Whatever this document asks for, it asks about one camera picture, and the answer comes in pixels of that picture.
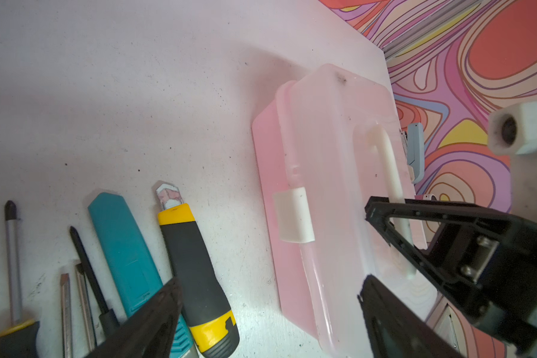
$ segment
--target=table surface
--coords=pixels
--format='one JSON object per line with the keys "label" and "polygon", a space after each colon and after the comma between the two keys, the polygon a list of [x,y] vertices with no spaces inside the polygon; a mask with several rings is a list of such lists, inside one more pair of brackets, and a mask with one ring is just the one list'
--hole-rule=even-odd
{"label": "table surface", "polygon": [[279,85],[327,62],[391,90],[379,49],[317,0],[0,0],[0,330],[8,199],[21,218],[23,306],[41,323],[38,352],[62,356],[59,275],[69,272],[81,357],[68,228],[124,320],[86,206],[100,190],[123,195],[165,282],[152,191],[164,180],[191,204],[232,305],[233,356],[323,356],[279,310],[251,121]]}

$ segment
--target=screwdriver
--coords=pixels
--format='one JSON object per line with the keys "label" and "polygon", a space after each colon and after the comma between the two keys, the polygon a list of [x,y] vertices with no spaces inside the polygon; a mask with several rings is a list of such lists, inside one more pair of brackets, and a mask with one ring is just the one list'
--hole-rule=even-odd
{"label": "screwdriver", "polygon": [[193,213],[176,186],[164,183],[156,192],[164,209],[159,226],[183,292],[186,323],[205,358],[229,357],[239,345],[239,331]]}
{"label": "screwdriver", "polygon": [[120,327],[120,323],[117,320],[117,317],[115,316],[115,312],[113,311],[113,308],[109,309],[107,307],[104,294],[101,292],[100,284],[97,282],[97,279],[95,278],[92,264],[89,262],[89,259],[86,254],[86,250],[84,249],[84,246],[82,244],[82,240],[79,238],[78,230],[76,230],[75,227],[73,226],[70,226],[70,237],[72,238],[72,241],[75,246],[75,250],[78,253],[79,260],[82,262],[82,267],[84,269],[86,278],[89,281],[90,286],[92,287],[93,295],[95,296],[97,305],[100,307],[101,327],[103,328],[105,338],[107,339],[109,336],[112,335],[112,333],[117,331],[117,329]]}
{"label": "screwdriver", "polygon": [[0,332],[0,358],[37,358],[36,336],[40,322],[21,320],[20,264],[16,237],[16,204],[9,200],[4,207],[6,217],[6,250],[10,286],[10,320],[12,327]]}

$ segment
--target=psychedelic patterned fabric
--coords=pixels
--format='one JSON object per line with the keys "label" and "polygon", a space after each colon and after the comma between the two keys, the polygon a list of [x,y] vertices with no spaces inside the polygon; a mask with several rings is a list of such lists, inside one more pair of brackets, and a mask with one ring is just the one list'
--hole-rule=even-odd
{"label": "psychedelic patterned fabric", "polygon": [[[322,2],[382,48],[450,0]],[[487,118],[537,100],[537,0],[475,4],[409,44],[388,71],[401,126],[424,126],[417,193],[509,211],[509,158],[487,149]]]}

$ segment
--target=teal utility knife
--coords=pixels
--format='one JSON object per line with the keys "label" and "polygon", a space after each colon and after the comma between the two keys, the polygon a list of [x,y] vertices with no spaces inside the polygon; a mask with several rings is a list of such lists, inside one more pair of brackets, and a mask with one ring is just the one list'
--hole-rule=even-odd
{"label": "teal utility knife", "polygon": [[[123,197],[102,192],[87,209],[130,317],[163,287],[158,270]],[[185,319],[179,316],[170,358],[198,357]]]}

